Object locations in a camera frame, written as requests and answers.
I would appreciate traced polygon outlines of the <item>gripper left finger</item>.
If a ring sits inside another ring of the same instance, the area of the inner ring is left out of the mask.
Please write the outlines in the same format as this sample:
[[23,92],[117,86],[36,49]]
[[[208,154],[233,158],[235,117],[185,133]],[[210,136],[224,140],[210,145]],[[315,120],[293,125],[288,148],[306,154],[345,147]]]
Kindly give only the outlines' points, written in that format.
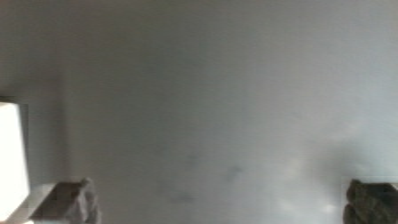
[[36,224],[101,224],[93,180],[59,182],[29,219]]

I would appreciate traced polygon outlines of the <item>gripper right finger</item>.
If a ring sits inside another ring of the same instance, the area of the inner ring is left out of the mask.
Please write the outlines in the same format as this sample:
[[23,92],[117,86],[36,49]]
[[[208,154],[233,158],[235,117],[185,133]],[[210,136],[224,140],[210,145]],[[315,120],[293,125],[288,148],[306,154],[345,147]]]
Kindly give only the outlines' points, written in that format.
[[398,185],[352,180],[343,224],[398,224]]

